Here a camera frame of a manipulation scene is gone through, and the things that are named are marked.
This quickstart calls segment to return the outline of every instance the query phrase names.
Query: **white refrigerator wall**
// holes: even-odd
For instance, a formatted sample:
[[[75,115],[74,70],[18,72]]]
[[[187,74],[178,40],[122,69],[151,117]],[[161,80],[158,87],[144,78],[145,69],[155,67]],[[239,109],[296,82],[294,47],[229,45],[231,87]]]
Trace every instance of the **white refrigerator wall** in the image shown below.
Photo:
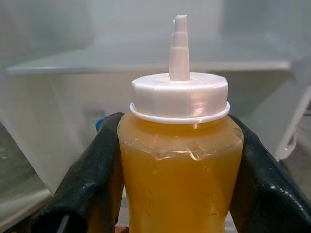
[[[0,119],[55,192],[93,139],[94,122],[128,111],[131,81],[167,72],[171,20],[176,14],[187,14],[192,71],[212,70],[227,77],[231,113],[280,159],[293,149],[295,125],[311,98],[309,9],[309,0],[0,0]],[[265,54],[263,44],[271,53]],[[127,66],[113,72],[103,68],[98,73],[90,62],[90,73],[80,74],[79,64],[66,70],[64,62],[57,74],[50,74],[55,73],[52,65],[38,62],[42,65],[35,69],[19,67],[19,74],[28,75],[7,73],[8,67],[18,68],[20,63],[44,61],[88,46],[96,50],[98,45],[103,54],[106,48],[115,48],[115,61],[120,58],[126,65],[135,60],[142,65],[128,71]],[[140,45],[146,53],[118,50]],[[245,60],[243,65],[236,52]],[[84,59],[101,63],[101,56],[87,54],[90,59]],[[289,65],[258,68],[258,62],[273,63],[274,54]],[[212,63],[206,68],[205,61]]]

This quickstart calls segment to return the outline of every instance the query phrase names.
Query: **yellow liquid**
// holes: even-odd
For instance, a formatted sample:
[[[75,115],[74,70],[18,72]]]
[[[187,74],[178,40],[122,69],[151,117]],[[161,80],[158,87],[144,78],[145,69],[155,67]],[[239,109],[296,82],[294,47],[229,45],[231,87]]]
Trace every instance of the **yellow liquid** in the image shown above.
[[[243,135],[229,118],[118,127],[131,233],[224,233]]]

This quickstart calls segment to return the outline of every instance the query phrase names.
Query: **sauce bottle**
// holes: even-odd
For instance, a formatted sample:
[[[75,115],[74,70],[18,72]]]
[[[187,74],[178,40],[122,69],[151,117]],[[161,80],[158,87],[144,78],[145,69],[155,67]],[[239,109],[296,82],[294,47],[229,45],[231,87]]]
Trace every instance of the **sauce bottle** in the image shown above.
[[[173,21],[170,72],[132,87],[118,125],[130,233],[224,233],[243,134],[226,79],[189,73],[186,16]]]

